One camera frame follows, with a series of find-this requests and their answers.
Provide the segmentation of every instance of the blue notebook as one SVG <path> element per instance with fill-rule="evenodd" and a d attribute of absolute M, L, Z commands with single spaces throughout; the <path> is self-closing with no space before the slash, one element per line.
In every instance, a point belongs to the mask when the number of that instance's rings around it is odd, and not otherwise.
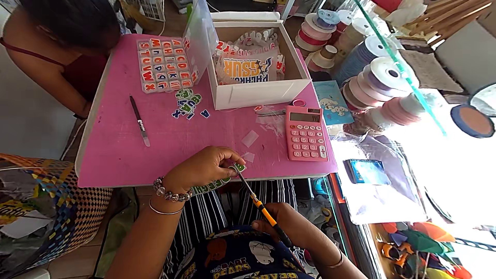
<path fill-rule="evenodd" d="M 317 81 L 313 83 L 313 86 L 317 93 L 318 103 L 324 110 L 326 126 L 354 122 L 335 80 Z"/>
<path fill-rule="evenodd" d="M 375 185 L 391 185 L 384 166 L 379 160 L 346 160 L 353 183 L 370 183 Z"/>

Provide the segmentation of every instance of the red tank top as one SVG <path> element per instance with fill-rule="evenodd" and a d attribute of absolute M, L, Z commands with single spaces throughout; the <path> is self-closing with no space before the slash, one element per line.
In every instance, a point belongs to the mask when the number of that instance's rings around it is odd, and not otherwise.
<path fill-rule="evenodd" d="M 0 44 L 4 45 L 7 49 L 28 54 L 47 62 L 62 66 L 64 71 L 62 76 L 89 102 L 95 98 L 96 89 L 100 83 L 103 70 L 107 64 L 107 57 L 100 56 L 86 56 L 81 55 L 69 65 L 64 65 L 58 61 L 45 57 L 43 55 L 18 48 L 7 44 L 3 38 L 0 38 Z"/>

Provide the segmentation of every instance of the bears print shirt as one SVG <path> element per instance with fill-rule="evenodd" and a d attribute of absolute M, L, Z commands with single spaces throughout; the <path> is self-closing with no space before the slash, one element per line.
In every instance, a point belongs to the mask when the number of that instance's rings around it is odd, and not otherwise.
<path fill-rule="evenodd" d="M 175 278 L 311 279 L 282 242 L 239 226 L 211 234 L 182 260 Z"/>

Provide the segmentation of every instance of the scissors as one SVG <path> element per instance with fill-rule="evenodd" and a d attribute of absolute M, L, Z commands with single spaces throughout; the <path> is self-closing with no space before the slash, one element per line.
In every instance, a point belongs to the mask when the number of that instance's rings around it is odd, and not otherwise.
<path fill-rule="evenodd" d="M 241 175 L 241 172 L 236 168 L 236 166 L 234 166 L 234 170 L 240 177 L 241 183 L 248 189 L 250 193 L 250 197 L 253 200 L 253 203 L 255 204 L 256 208 L 258 208 L 258 210 L 262 213 L 262 215 L 265 216 L 267 221 L 269 221 L 270 225 L 275 229 L 282 243 L 284 243 L 284 245 L 286 245 L 286 247 L 288 248 L 293 247 L 293 243 L 291 242 L 291 240 L 289 240 L 288 235 L 281 229 L 281 227 L 277 224 L 276 220 L 274 220 L 274 218 L 270 216 L 269 212 L 267 211 L 267 209 L 265 209 L 262 202 L 256 198 L 255 193 L 251 190 L 245 178 L 243 177 L 243 175 Z"/>
<path fill-rule="evenodd" d="M 304 107 L 307 105 L 307 102 L 305 102 L 302 99 L 294 99 L 289 103 L 290 106 L 296 106 L 296 107 Z M 271 111 L 271 112 L 256 112 L 259 116 L 269 116 L 269 115 L 281 115 L 281 114 L 286 114 L 286 109 L 282 110 L 276 110 L 276 111 Z"/>

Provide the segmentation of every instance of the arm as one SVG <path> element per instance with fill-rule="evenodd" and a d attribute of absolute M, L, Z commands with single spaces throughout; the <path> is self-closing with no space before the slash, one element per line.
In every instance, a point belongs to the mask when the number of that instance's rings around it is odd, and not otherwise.
<path fill-rule="evenodd" d="M 162 181 L 166 191 L 186 193 L 192 186 L 203 186 L 218 179 L 236 176 L 227 167 L 227 159 L 241 165 L 245 161 L 227 147 L 209 146 L 172 169 Z M 154 195 L 152 206 L 161 212 L 176 212 L 184 203 L 173 203 Z M 131 228 L 105 278 L 125 279 L 159 277 L 172 244 L 181 213 L 162 215 L 147 207 Z"/>
<path fill-rule="evenodd" d="M 88 117 L 91 102 L 62 76 L 62 67 L 29 55 L 8 51 L 12 61 L 34 82 L 75 114 Z"/>
<path fill-rule="evenodd" d="M 323 279 L 367 279 L 344 255 L 343 264 L 336 268 L 329 268 L 328 266 L 339 263 L 341 251 L 322 231 L 295 211 L 289 204 L 271 203 L 266 204 L 265 208 L 276 218 L 277 223 L 294 245 L 307 249 L 310 252 L 315 266 Z M 256 220 L 252 223 L 252 227 L 277 238 L 277 233 L 267 221 Z"/>

